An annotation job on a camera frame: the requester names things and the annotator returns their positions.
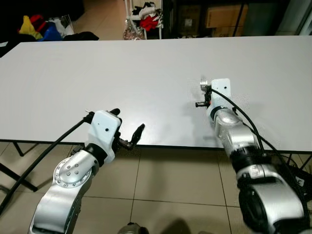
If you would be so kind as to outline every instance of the pile of clothes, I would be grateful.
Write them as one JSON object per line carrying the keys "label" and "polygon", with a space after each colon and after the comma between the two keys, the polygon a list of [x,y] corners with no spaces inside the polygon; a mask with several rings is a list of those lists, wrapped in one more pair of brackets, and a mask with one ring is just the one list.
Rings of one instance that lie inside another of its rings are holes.
{"label": "pile of clothes", "polygon": [[135,6],[132,14],[134,22],[147,32],[157,27],[163,27],[161,9],[156,9],[153,2],[146,2],[143,7]]}
{"label": "pile of clothes", "polygon": [[69,15],[48,20],[42,15],[23,16],[21,26],[14,30],[17,31],[16,35],[8,41],[0,41],[0,58],[20,42],[99,39],[91,32],[74,34]]}
{"label": "pile of clothes", "polygon": [[37,41],[63,40],[67,35],[74,34],[70,20],[66,17],[52,18],[47,21],[42,15],[24,16],[19,34],[33,36]]}

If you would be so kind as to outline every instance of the cardboard box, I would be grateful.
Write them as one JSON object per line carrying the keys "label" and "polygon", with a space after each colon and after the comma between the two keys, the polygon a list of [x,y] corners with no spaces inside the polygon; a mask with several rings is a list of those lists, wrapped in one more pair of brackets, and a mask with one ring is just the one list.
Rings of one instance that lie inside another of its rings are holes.
{"label": "cardboard box", "polygon": [[[224,37],[232,37],[234,33],[235,27],[222,27],[216,28],[213,32],[214,38],[224,38]],[[236,37],[240,37],[243,33],[243,27],[237,27],[237,31],[235,33]]]}
{"label": "cardboard box", "polygon": [[178,32],[184,36],[197,35],[200,20],[200,5],[179,7]]}
{"label": "cardboard box", "polygon": [[[207,9],[206,28],[235,27],[241,5],[215,6]],[[248,12],[244,5],[238,26],[243,26]]]}

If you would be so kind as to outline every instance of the black hose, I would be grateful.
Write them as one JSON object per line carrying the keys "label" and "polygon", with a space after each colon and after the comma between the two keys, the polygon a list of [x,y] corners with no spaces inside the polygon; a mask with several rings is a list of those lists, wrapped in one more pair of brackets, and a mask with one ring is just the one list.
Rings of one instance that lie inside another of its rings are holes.
{"label": "black hose", "polygon": [[82,125],[86,121],[86,117],[78,122],[74,127],[69,129],[66,133],[64,133],[59,139],[57,139],[52,145],[50,145],[43,153],[31,164],[27,170],[21,175],[21,177],[15,182],[13,187],[10,189],[9,193],[5,196],[4,200],[2,201],[0,205],[0,215],[4,211],[6,205],[11,200],[11,197],[13,196],[13,193],[15,190],[19,187],[19,185],[26,179],[26,177],[29,175],[29,173],[40,163],[41,160],[44,159],[44,157],[53,150],[54,147],[56,147],[57,144],[59,144],[65,137],[67,137],[69,134],[71,134],[75,129],[77,129],[80,125]]}
{"label": "black hose", "polygon": [[251,124],[251,126],[253,127],[253,130],[254,130],[254,134],[256,135],[257,137],[257,140],[258,140],[258,143],[259,143],[259,147],[262,151],[262,155],[265,156],[265,151],[264,151],[264,148],[263,148],[263,144],[262,144],[262,141],[261,141],[261,137],[260,137],[260,134],[255,126],[255,124],[253,123],[253,121],[249,118],[249,116],[242,110],[239,108],[239,106],[237,106],[231,99],[229,99],[227,96],[223,95],[222,93],[218,92],[217,90],[215,89],[211,89],[212,92],[220,95],[221,97],[223,97],[225,100],[227,100],[230,104],[232,104],[245,118],[246,120],[248,120],[248,122]]}

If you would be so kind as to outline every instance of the black cable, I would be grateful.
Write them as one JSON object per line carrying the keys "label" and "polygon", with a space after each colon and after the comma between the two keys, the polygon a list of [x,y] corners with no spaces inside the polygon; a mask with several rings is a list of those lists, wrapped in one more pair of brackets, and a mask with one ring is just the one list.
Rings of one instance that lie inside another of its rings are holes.
{"label": "black cable", "polygon": [[69,134],[71,134],[76,128],[78,128],[80,125],[82,125],[84,122],[88,122],[87,117],[85,117],[83,120],[78,122],[74,127],[69,129],[66,133],[64,133],[59,139],[57,139],[52,145],[50,145],[43,153],[31,164],[27,170],[20,176],[20,178],[15,182],[13,187],[10,189],[9,193],[5,196],[4,200],[2,201],[0,205],[0,215],[4,211],[6,205],[11,200],[11,197],[15,190],[19,187],[19,185],[26,179],[26,177],[29,175],[29,173],[40,163],[41,160],[57,145],[59,144],[65,137],[67,137]]}
{"label": "black cable", "polygon": [[302,170],[307,164],[308,162],[311,160],[312,155],[310,155],[310,157],[308,157],[308,159],[303,163],[303,165],[300,167],[300,169]]}
{"label": "black cable", "polygon": [[217,90],[215,89],[211,89],[212,92],[220,95],[221,97],[223,97],[225,100],[227,100],[231,105],[233,105],[245,118],[246,120],[248,120],[248,122],[251,124],[251,126],[253,127],[253,130],[254,130],[254,134],[256,135],[257,137],[257,140],[258,140],[258,143],[259,143],[259,147],[260,147],[260,150],[262,151],[262,154],[263,156],[265,156],[265,151],[264,151],[264,148],[263,148],[263,144],[262,144],[262,141],[261,141],[261,137],[260,137],[260,134],[255,126],[255,124],[253,123],[253,121],[249,118],[249,116],[242,110],[239,108],[239,106],[237,106],[231,99],[229,99],[227,96],[223,95],[222,93],[218,92]]}
{"label": "black cable", "polygon": [[289,165],[289,164],[290,164],[290,161],[292,161],[293,164],[295,165],[295,167],[298,168],[298,164],[297,164],[292,158],[287,157],[287,156],[285,156],[285,155],[281,155],[281,156],[287,158],[287,162],[286,162],[287,165]]}

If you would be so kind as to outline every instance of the white mounting plate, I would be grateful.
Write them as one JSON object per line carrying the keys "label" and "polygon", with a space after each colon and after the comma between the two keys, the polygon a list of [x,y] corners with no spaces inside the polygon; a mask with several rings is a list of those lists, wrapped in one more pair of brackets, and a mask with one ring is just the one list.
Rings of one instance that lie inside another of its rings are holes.
{"label": "white mounting plate", "polygon": [[[228,78],[214,79],[211,81],[211,88],[219,91],[220,93],[224,94],[226,97],[231,98],[230,79]],[[216,94],[214,92],[211,93],[211,104],[213,108],[217,106],[225,106],[229,108],[231,107],[231,104],[229,104],[227,100],[225,100],[219,94]]]}

